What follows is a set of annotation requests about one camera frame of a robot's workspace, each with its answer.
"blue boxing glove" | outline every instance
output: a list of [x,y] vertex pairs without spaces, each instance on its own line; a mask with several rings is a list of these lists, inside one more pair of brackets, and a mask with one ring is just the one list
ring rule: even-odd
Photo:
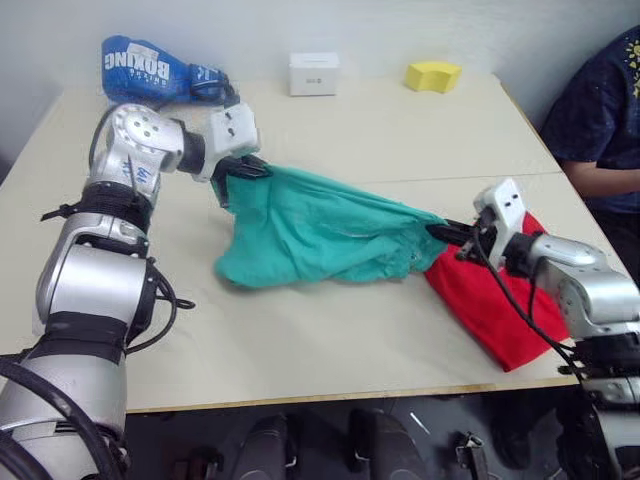
[[240,101],[223,71],[187,65],[150,42],[121,35],[102,42],[102,87],[116,103],[228,107]]

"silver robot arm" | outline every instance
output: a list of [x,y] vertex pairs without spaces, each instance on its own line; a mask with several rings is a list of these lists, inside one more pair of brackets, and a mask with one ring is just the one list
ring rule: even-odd
[[[460,259],[494,271],[504,266],[512,275],[531,279],[555,299],[575,342],[568,356],[575,371],[568,367],[560,371],[576,374],[584,392],[571,418],[565,415],[567,441],[560,442],[565,450],[560,452],[561,460],[566,470],[593,467],[602,475],[594,478],[622,478],[623,470],[630,468],[627,463],[635,462],[640,450],[638,288],[611,269],[605,254],[595,247],[553,235],[522,234],[526,210],[512,179],[481,192],[474,206],[479,219],[473,227],[449,222],[429,230],[460,245]],[[486,264],[478,254],[474,230]],[[585,439],[591,437],[586,447]]]
[[[257,132],[245,104],[214,113],[206,139],[141,105],[108,114],[107,148],[90,158],[82,199],[43,216],[66,221],[36,289],[33,327],[42,337],[21,365],[69,395],[124,464],[127,346],[148,327],[157,291],[173,292],[147,257],[160,174],[207,181],[222,157],[257,149]],[[228,126],[234,116],[243,123]],[[65,418],[13,382],[0,393],[0,430],[56,480],[97,473]],[[5,478],[14,477],[0,466]]]

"teal cloth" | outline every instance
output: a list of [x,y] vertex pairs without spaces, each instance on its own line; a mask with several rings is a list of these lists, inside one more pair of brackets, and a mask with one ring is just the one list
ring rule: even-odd
[[425,230],[445,223],[432,213],[301,170],[266,168],[265,178],[227,176],[235,227],[215,271],[236,284],[403,278],[446,249]]

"red cloth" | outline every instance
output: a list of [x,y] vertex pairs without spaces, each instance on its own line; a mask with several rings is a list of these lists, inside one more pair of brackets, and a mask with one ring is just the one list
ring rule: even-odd
[[[544,231],[533,216],[527,214],[524,233]],[[550,347],[518,316],[489,270],[471,262],[455,259],[459,247],[449,246],[425,272],[431,286],[467,329],[509,372],[528,363]],[[530,284],[502,270],[514,298],[527,311]],[[536,292],[534,320],[554,340],[569,336],[560,310],[542,290]]]

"yellow foam block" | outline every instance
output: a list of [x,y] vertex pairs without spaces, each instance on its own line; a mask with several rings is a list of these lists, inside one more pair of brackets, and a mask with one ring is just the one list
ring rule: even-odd
[[462,67],[446,62],[412,63],[404,82],[416,91],[433,90],[447,93],[456,86]]

